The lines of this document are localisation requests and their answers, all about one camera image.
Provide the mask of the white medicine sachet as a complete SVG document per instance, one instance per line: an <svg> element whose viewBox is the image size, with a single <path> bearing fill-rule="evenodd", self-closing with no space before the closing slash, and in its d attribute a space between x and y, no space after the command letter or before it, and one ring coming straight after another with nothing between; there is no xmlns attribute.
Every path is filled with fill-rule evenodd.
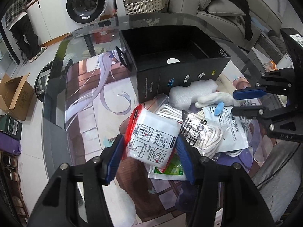
<svg viewBox="0 0 303 227"><path fill-rule="evenodd" d="M232 114L232 107L224 107L218 116L214 115L215 108L216 106L207 106L202 108L202 110L206 119L220 123L223 129L223 137L218 144L216 152L224 153L247 149L249 145L246 134L240 118Z"/></svg>

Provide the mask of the red white wipes packet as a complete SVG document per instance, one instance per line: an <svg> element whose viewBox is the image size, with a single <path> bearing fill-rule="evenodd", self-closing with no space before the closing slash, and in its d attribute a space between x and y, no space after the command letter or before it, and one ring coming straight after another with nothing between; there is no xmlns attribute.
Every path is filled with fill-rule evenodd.
<svg viewBox="0 0 303 227"><path fill-rule="evenodd" d="M138 105L125 132L125 154L147 165L165 168L173 153L181 125Z"/></svg>

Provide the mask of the green white sachet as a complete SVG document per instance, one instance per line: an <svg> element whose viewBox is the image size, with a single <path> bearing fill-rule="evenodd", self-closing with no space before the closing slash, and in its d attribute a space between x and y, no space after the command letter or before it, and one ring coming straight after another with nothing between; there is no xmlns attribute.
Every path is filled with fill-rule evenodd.
<svg viewBox="0 0 303 227"><path fill-rule="evenodd" d="M148 177L158 180L187 181L179 156L176 153L172 154L166 168L160 169L156 166L150 166Z"/></svg>

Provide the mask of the white foam wrap piece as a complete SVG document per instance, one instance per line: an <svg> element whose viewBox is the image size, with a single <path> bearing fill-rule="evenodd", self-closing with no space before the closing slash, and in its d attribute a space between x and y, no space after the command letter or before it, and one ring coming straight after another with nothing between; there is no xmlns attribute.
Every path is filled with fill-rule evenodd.
<svg viewBox="0 0 303 227"><path fill-rule="evenodd" d="M212 79L192 82L188 87L176 86L170 89L169 104L179 110L188 109L199 97L209 95L217 88Z"/></svg>

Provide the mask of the grey sofa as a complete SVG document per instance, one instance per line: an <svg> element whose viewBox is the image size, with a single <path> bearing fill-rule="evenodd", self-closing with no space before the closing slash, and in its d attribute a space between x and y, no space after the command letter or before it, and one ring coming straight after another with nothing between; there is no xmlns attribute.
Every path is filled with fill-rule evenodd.
<svg viewBox="0 0 303 227"><path fill-rule="evenodd" d="M245 13L238 17L209 14L207 9L212 1L215 0L169 0L169 11L203 19L245 50L250 50L263 33L280 33L281 19L263 0L228 0Z"/></svg>

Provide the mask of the grey cushion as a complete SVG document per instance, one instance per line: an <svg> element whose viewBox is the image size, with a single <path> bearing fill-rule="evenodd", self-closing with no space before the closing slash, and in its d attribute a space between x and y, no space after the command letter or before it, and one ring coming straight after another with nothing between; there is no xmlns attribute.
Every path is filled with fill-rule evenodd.
<svg viewBox="0 0 303 227"><path fill-rule="evenodd" d="M234 3L228 0L215 0L208 5L207 12L216 16L238 17L245 13Z"/></svg>

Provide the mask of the black cardboard box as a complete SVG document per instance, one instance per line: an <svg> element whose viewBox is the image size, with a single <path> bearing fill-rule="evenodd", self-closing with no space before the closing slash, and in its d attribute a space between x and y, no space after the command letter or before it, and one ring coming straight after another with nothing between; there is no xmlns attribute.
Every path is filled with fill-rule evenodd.
<svg viewBox="0 0 303 227"><path fill-rule="evenodd" d="M176 86L216 80L231 59L211 37L192 25L164 25L120 31L116 49L139 103Z"/></svg>

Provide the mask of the purple rolled mat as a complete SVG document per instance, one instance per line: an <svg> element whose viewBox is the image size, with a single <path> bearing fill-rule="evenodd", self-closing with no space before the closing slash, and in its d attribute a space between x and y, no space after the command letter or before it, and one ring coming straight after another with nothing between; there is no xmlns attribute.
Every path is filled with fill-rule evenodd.
<svg viewBox="0 0 303 227"><path fill-rule="evenodd" d="M0 133L0 149L15 156L22 152L20 142L4 133Z"/></svg>

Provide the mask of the dark green box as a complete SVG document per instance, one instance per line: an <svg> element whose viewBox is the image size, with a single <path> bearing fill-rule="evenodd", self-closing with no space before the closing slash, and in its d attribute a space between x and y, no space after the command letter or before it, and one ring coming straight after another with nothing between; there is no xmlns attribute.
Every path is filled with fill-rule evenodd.
<svg viewBox="0 0 303 227"><path fill-rule="evenodd" d="M15 140L20 140L23 124L8 114L0 117L0 131Z"/></svg>

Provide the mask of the black trash bag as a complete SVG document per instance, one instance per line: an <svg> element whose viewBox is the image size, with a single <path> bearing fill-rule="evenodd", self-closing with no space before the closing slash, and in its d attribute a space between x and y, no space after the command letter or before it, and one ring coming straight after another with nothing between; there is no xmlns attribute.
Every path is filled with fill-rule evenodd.
<svg viewBox="0 0 303 227"><path fill-rule="evenodd" d="M35 80L34 92L36 94L37 99L42 103L44 102L44 97L45 97L46 88L49 80L49 74L52 65L53 65L53 61L48 63L46 66L44 66Z"/></svg>

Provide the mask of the brown cardboard box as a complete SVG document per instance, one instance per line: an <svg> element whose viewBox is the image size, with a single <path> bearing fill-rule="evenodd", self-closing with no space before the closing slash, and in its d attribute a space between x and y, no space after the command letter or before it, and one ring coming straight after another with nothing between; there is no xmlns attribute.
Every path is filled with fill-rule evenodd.
<svg viewBox="0 0 303 227"><path fill-rule="evenodd" d="M1 109L10 116L25 121L34 89L27 82L30 73L11 79L5 74L1 80Z"/></svg>

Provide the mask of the small red box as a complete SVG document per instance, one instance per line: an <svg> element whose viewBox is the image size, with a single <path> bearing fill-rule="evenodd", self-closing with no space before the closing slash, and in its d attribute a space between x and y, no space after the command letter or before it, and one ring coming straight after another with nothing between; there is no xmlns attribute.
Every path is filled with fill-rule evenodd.
<svg viewBox="0 0 303 227"><path fill-rule="evenodd" d="M101 32L95 32L92 37L94 41L97 44L102 44L102 43L109 43L113 39L113 32L112 31L101 31Z"/></svg>

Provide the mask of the woven wicker basket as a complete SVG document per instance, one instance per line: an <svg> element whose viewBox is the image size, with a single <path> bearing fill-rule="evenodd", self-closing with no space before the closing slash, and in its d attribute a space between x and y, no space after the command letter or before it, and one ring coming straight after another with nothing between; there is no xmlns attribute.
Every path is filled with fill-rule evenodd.
<svg viewBox="0 0 303 227"><path fill-rule="evenodd" d="M127 15L160 11L165 8L166 0L123 0Z"/></svg>

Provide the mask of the white washing machine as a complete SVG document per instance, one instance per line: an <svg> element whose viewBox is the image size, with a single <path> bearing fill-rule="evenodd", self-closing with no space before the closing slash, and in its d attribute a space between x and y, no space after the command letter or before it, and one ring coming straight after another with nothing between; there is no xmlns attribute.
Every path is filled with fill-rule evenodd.
<svg viewBox="0 0 303 227"><path fill-rule="evenodd" d="M70 32L85 25L108 19L116 11L115 0L61 0Z"/></svg>

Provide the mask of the person in black trousers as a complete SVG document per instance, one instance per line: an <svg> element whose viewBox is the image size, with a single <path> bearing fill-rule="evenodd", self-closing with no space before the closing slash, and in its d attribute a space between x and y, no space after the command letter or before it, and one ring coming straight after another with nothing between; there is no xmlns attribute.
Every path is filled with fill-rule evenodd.
<svg viewBox="0 0 303 227"><path fill-rule="evenodd" d="M13 0L5 12L5 26L16 39L16 43L30 62L33 62L47 49L38 44L26 6L32 0Z"/></svg>

